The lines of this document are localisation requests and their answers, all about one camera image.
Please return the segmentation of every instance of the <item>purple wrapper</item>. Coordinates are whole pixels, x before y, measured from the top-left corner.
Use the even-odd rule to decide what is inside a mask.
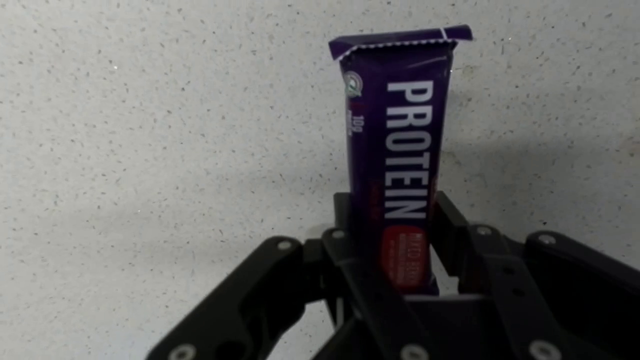
[[[404,295],[431,284],[428,218],[458,40],[468,26],[341,36],[353,240]]]

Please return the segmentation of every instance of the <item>bolt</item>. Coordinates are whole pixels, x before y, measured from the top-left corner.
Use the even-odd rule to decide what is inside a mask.
[[[540,240],[541,244],[545,244],[545,247],[556,244],[556,236],[552,236],[552,235],[540,235],[537,240]]]
[[[482,236],[489,236],[494,231],[489,226],[478,226],[475,233]]]
[[[333,231],[332,236],[333,236],[333,239],[345,239],[345,233]]]
[[[168,360],[193,360],[193,359],[196,359],[196,347],[192,345],[180,345],[168,355]]]
[[[428,352],[418,345],[406,345],[399,352],[401,360],[428,360]]]
[[[281,243],[277,243],[277,248],[279,248],[279,250],[289,250],[289,248],[292,248],[292,243],[281,240]]]
[[[548,340],[533,340],[528,347],[528,355],[531,355],[535,360],[562,360],[560,349]]]

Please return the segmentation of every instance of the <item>textured wall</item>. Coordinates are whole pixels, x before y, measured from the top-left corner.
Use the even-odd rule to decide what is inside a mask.
[[[640,269],[636,0],[0,0],[2,359],[141,359],[345,191],[340,35],[465,23],[439,189]],[[329,334],[321,308],[274,359]]]

